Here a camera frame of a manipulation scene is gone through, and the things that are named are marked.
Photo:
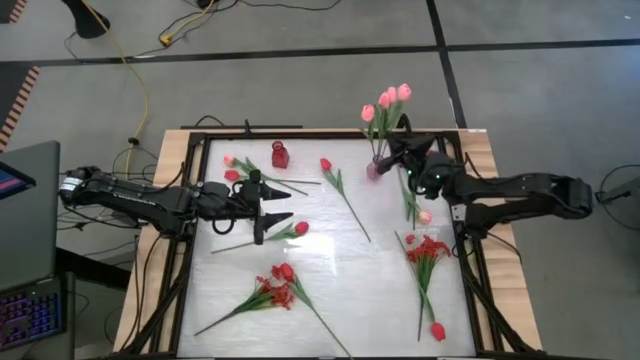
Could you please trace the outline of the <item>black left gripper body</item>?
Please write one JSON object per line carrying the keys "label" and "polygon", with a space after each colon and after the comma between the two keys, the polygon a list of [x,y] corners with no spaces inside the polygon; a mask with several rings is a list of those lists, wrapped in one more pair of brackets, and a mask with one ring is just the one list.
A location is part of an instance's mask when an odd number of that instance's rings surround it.
{"label": "black left gripper body", "polygon": [[233,197],[239,203],[241,213],[253,221],[253,240],[256,245],[264,243],[263,220],[261,219],[261,173],[252,170],[244,180],[233,183]]}

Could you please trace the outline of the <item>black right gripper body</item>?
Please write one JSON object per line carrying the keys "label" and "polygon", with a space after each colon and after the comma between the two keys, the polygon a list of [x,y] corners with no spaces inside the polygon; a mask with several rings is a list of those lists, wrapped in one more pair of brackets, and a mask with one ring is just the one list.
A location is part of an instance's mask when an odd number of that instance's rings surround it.
{"label": "black right gripper body", "polygon": [[409,190],[416,195],[438,195],[450,173],[450,158],[425,146],[410,146],[405,157]]}

